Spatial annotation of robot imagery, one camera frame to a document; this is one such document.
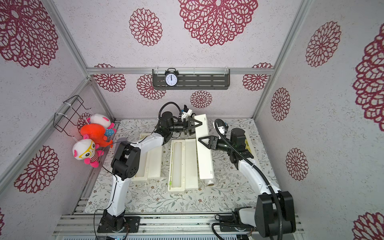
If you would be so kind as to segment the white plush with glasses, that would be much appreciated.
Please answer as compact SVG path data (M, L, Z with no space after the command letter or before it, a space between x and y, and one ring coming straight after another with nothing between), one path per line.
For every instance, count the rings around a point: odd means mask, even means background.
M104 151L98 150L99 147L99 144L91 139L80 140L72 148L73 157L79 161L84 161L86 165L98 168L100 158L104 155Z

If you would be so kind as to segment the red plush toy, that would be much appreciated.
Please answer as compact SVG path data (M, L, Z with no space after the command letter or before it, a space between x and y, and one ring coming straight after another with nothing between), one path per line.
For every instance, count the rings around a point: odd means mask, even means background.
M107 141L108 138L105 136L106 129L99 124L87 124L80 129L80 134L83 139L91 139L100 147L108 147L113 145L113 140Z

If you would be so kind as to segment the floral table mat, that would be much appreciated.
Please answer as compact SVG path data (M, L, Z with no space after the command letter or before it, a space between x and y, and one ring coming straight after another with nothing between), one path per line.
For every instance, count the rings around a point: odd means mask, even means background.
M258 129L253 119L224 119L229 125L228 137L232 128L245 130L254 147L254 156L257 156L262 171L278 186L275 173L271 167ZM151 133L157 120L134 119L122 120L118 127L114 141L119 138L128 138L136 142L143 133ZM131 182L126 196L126 213L213 213L231 212L238 207L256 206L259 195L251 188L247 179L230 162L225 152L212 151L215 184L208 187L204 181L199 180L199 188L184 193L168 192L169 158L171 145L163 146L161 163L161 178L144 182ZM84 213L93 214L95 210L106 209L113 193L113 179L108 171L101 169L94 185L93 191L85 206Z

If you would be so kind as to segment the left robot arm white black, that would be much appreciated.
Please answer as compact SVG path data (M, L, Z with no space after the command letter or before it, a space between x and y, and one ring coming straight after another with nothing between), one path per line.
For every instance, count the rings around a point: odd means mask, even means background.
M158 122L149 136L138 142L130 142L127 138L118 139L111 162L114 176L112 193L108 206L103 210L100 225L118 231L125 224L125 198L129 184L139 170L142 155L165 145L173 133L197 134L206 122L185 113L176 103L168 102L159 110Z

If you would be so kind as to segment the grey cloth roll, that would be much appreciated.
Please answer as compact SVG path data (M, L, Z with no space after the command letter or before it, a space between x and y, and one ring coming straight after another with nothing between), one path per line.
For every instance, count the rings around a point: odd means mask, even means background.
M116 141L116 144L129 144L130 142L128 141L127 138L120 138Z

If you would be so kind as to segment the cream wrap dispenser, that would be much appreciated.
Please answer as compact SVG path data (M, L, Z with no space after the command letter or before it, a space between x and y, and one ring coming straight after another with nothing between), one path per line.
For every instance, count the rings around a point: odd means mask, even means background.
M171 144L169 185L170 193L199 188L197 147L194 139L173 140Z
M139 169L133 182L143 182L161 177L164 138L158 133L144 134L139 143L133 144L141 150Z

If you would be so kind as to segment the back right wrap roll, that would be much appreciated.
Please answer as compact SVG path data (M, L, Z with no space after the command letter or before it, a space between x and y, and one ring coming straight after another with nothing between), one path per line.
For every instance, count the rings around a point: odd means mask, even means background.
M215 179L208 179L208 180L205 180L205 184L208 187L213 187L213 186L215 186L216 181L215 181Z

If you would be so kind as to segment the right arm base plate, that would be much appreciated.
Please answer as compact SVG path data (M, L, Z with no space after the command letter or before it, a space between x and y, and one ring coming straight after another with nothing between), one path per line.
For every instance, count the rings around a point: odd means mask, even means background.
M257 230L257 222L260 213L253 207L236 208L231 215L215 215L216 223L211 228L219 226L221 232L254 232Z

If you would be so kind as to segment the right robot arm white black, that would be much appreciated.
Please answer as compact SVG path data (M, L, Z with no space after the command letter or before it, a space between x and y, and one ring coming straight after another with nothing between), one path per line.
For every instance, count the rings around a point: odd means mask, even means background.
M246 148L246 132L240 128L231 130L231 137L225 136L228 125L221 119L214 121L217 136L199 138L199 142L207 149L223 151L228 154L230 161L242 173L254 191L258 194L256 207L237 208L231 217L216 215L216 226L228 228L249 229L257 231L261 237L271 240L283 239L286 234L296 231L294 198L288 191L276 187L262 170L252 153Z

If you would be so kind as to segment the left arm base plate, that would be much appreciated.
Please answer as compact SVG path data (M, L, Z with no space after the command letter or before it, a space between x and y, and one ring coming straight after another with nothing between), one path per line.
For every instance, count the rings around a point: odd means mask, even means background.
M106 213L102 216L97 233L137 233L140 226L140 217L112 216Z

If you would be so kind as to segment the grey wall shelf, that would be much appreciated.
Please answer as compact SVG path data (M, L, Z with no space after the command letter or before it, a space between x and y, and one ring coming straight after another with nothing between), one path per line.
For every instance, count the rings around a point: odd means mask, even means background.
M168 87L165 83L166 70L152 70L152 86L155 90L227 90L230 86L229 69L218 72L179 71L179 83Z

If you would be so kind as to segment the black alarm clock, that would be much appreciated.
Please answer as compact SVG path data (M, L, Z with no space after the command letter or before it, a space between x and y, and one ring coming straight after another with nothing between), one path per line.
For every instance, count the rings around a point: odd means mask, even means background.
M165 71L165 83L168 87L176 87L179 83L179 71L175 68L168 68Z

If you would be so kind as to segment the white pink plush upper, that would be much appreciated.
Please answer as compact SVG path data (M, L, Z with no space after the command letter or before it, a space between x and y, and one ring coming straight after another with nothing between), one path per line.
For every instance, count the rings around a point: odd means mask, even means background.
M115 124L110 121L106 116L101 114L94 114L86 118L88 124L98 124L103 126L105 129L113 129Z

